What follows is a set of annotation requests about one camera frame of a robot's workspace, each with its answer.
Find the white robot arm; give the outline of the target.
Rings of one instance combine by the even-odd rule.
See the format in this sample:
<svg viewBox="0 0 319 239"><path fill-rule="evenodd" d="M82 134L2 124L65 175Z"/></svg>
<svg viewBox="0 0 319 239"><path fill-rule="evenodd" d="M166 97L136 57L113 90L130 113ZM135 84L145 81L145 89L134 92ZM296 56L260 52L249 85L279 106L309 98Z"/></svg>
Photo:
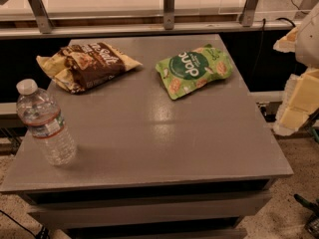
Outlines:
<svg viewBox="0 0 319 239"><path fill-rule="evenodd" d="M301 76L292 74L289 77L276 114L273 130L287 136L304 126L319 109L319 4L300 26L277 40L273 49L293 52L296 61L307 67Z"/></svg>

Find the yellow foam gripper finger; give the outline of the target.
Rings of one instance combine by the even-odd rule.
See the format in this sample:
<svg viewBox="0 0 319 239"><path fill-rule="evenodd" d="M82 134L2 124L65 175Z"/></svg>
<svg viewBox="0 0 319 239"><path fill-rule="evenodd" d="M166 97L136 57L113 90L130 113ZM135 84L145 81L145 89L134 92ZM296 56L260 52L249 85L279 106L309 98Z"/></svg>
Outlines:
<svg viewBox="0 0 319 239"><path fill-rule="evenodd" d="M282 53L294 53L297 33L298 28L293 28L285 36L275 42L275 44L273 45L273 49Z"/></svg>
<svg viewBox="0 0 319 239"><path fill-rule="evenodd" d="M319 69L308 68L301 76L292 74L286 82L273 130L277 135L291 135L318 109Z"/></svg>

